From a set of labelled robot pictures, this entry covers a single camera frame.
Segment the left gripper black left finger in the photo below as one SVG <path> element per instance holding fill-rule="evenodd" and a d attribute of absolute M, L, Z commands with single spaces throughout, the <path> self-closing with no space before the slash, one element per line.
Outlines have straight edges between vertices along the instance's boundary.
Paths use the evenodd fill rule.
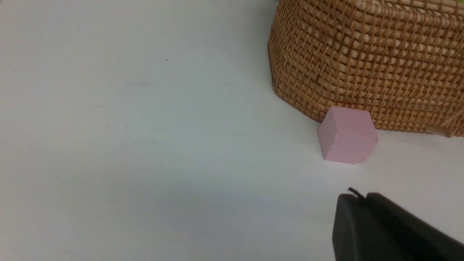
<path fill-rule="evenodd" d="M 337 261 L 416 261 L 353 194 L 337 198 L 332 245 Z"/>

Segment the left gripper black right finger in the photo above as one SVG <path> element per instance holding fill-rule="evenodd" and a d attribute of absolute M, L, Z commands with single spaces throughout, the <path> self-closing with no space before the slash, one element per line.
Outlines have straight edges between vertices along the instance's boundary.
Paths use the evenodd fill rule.
<path fill-rule="evenodd" d="M 429 225 L 390 199 L 370 192 L 367 208 L 395 243 L 415 261 L 462 261 L 463 243 Z"/>

